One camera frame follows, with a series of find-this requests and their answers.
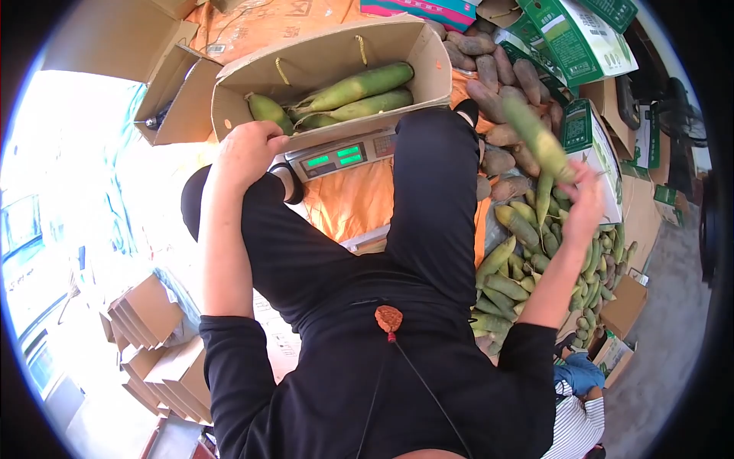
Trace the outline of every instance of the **blue jeans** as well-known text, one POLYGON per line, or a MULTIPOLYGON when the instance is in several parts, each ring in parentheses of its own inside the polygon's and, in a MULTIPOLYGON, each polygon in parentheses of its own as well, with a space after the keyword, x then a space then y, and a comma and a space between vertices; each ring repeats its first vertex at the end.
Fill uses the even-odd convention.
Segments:
POLYGON ((588 353, 573 353, 565 365, 553 366, 553 385, 566 380, 574 395, 586 395, 592 387, 604 387, 604 374, 586 358, 588 353))

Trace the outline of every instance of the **black pants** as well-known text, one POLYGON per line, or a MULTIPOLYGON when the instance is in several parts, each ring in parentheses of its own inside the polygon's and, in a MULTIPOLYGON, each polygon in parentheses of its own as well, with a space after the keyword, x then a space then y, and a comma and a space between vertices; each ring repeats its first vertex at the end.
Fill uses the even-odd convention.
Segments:
MULTIPOLYGON (((476 301, 474 213, 479 147, 474 129, 447 109, 425 109, 396 127, 394 210, 384 253, 355 256, 284 203, 266 173, 242 200, 252 282, 295 331, 326 304, 372 298, 424 302, 465 318, 476 301)), ((209 166, 186 183, 181 212, 194 239, 209 166)))

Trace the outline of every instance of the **scale display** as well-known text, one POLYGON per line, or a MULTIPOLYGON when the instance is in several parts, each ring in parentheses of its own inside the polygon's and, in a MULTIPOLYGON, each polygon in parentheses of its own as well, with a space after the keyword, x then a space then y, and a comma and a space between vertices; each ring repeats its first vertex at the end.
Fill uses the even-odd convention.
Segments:
POLYGON ((319 152, 311 158, 302 159, 300 164, 306 172, 306 176, 308 178, 314 178, 343 167, 351 167, 363 162, 367 162, 367 155, 364 143, 359 142, 356 145, 350 145, 338 150, 332 150, 326 153, 319 152))

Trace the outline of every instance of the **striped shirt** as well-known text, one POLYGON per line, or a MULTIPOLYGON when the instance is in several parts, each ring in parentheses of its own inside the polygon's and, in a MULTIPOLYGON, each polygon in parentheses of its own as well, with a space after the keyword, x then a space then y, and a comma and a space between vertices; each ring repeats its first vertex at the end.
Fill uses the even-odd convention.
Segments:
POLYGON ((556 393, 566 398, 556 406, 553 446, 542 459, 582 459, 604 433, 604 398, 582 402, 565 380, 556 384, 556 393))

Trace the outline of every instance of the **hand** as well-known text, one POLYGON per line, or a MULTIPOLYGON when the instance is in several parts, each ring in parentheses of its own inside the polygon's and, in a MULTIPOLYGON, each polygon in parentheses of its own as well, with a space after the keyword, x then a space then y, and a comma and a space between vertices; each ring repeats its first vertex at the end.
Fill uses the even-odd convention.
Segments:
POLYGON ((211 166, 207 185, 243 196, 265 175, 286 143, 288 137, 272 121, 251 121, 235 127, 219 144, 219 156, 211 166))
POLYGON ((563 225, 563 240, 585 250, 604 215, 604 190, 596 171, 588 165, 578 161, 569 161, 568 164, 576 171, 576 185, 558 184, 573 201, 568 220, 563 225))

